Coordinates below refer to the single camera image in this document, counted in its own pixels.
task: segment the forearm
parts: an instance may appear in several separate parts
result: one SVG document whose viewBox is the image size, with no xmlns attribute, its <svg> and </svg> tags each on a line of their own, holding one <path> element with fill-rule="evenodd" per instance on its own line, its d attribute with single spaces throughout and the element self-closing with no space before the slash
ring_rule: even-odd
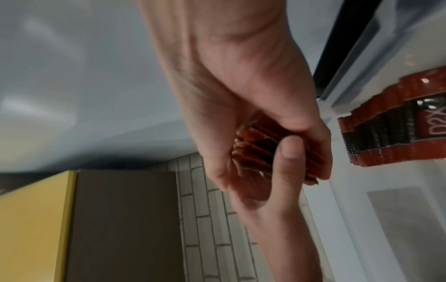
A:
<svg viewBox="0 0 446 282">
<path fill-rule="evenodd" d="M 303 216 L 281 223 L 276 234 L 269 242 L 259 242 L 275 281 L 322 282 L 317 249 Z"/>
</svg>

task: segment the skin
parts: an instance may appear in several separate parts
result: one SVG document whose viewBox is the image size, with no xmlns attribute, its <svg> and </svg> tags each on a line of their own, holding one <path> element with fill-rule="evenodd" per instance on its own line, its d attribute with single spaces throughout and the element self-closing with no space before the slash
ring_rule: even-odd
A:
<svg viewBox="0 0 446 282">
<path fill-rule="evenodd" d="M 286 2 L 138 4 L 206 174 L 231 194 L 276 281 L 321 280 L 317 252 L 298 206 L 305 172 L 302 139 L 290 137 L 300 148 L 296 159 L 285 161 L 277 151 L 272 180 L 253 172 L 239 176 L 230 159 L 237 128 L 261 110 L 305 138 L 323 157 L 316 176 L 330 176 L 330 131 L 319 116 L 308 65 L 289 31 Z"/>
</svg>

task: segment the yellow edge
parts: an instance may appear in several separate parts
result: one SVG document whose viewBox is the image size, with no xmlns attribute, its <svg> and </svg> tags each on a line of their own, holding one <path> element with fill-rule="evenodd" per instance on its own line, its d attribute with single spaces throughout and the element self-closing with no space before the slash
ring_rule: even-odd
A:
<svg viewBox="0 0 446 282">
<path fill-rule="evenodd" d="M 62 226 L 60 228 L 59 246 L 57 249 L 56 269 L 54 272 L 54 282 L 63 282 L 65 273 L 66 251 L 68 236 L 70 234 L 71 213 L 73 207 L 74 190 L 76 186 L 75 171 L 69 171 L 66 181 L 66 193 L 64 210 L 62 213 Z"/>
</svg>

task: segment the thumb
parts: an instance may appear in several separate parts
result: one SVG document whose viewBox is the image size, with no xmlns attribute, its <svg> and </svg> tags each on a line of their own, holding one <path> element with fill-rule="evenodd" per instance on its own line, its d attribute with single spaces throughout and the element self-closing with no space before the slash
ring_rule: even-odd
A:
<svg viewBox="0 0 446 282">
<path fill-rule="evenodd" d="M 298 205 L 305 170 L 305 147 L 302 138 L 284 138 L 274 156 L 272 191 L 268 204 L 280 210 Z"/>
</svg>

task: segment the black strip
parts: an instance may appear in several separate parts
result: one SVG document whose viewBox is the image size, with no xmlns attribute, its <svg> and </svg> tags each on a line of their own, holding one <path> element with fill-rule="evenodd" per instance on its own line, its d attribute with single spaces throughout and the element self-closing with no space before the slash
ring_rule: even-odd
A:
<svg viewBox="0 0 446 282">
<path fill-rule="evenodd" d="M 381 0 L 345 0 L 313 75 L 320 97 L 372 20 Z"/>
</svg>

